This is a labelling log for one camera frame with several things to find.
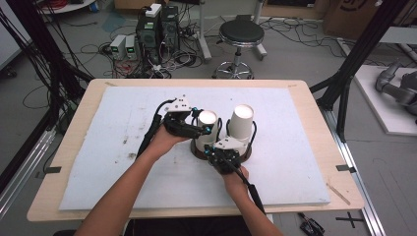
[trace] person's right hand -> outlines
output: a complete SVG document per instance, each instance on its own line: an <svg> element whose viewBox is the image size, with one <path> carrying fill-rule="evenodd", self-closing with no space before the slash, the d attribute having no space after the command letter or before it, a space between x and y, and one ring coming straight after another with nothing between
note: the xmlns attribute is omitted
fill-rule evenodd
<svg viewBox="0 0 417 236"><path fill-rule="evenodd" d="M245 178L248 179L248 170L243 165L240 167L240 169ZM221 175L221 177L223 177L224 187L226 188L227 193L230 195L233 201L241 198L249 198L247 186L235 172Z"/></svg>

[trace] black metal pole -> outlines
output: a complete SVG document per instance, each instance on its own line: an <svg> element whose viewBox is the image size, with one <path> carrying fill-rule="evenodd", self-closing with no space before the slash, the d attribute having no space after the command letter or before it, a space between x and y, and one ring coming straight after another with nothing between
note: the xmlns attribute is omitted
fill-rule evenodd
<svg viewBox="0 0 417 236"><path fill-rule="evenodd" d="M325 94L317 100L318 105L326 110L332 110L334 103L342 95L342 100L339 103L336 131L343 142L345 142L343 133L350 83L407 3L408 0L385 0L337 73L333 77L310 88L311 92L315 92L328 87Z"/></svg>

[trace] round stool seat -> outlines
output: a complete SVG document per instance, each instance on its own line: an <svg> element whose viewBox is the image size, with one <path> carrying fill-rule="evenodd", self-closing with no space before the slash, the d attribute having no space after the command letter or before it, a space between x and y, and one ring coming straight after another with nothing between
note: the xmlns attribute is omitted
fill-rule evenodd
<svg viewBox="0 0 417 236"><path fill-rule="evenodd" d="M256 46L264 39L264 30L251 21L233 20L221 25L220 38L234 46Z"/></svg>

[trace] white cylinder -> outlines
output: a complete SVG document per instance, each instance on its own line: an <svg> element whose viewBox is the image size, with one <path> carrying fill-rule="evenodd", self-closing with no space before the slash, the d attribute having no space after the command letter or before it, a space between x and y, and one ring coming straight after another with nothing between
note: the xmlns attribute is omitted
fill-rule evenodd
<svg viewBox="0 0 417 236"><path fill-rule="evenodd" d="M199 138L196 139L196 148L199 151L205 151L205 145L214 145L218 131L217 115L212 111L202 111L197 120L197 126L203 127L204 125L213 125L213 127L210 135L199 136Z"/></svg>
<svg viewBox="0 0 417 236"><path fill-rule="evenodd" d="M253 120L254 109L251 106L246 104L236 106L228 126L229 135L246 145L252 135Z"/></svg>

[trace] human hand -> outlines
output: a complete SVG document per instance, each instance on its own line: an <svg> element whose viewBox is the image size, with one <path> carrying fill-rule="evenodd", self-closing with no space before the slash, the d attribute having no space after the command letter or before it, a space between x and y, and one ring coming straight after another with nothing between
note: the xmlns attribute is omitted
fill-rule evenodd
<svg viewBox="0 0 417 236"><path fill-rule="evenodd" d="M243 165L240 167L240 170L245 178L248 179L249 171ZM221 177L223 177L224 187L233 201L236 202L239 199L249 198L247 186L235 172L221 175Z"/></svg>
<svg viewBox="0 0 417 236"><path fill-rule="evenodd" d="M188 138L173 136L169 134L166 131L165 126L161 125L150 141L147 149L145 149L144 153L146 152L155 158L155 160L158 160L161 156L168 153L172 147L174 147L174 145L186 140L188 140Z"/></svg>

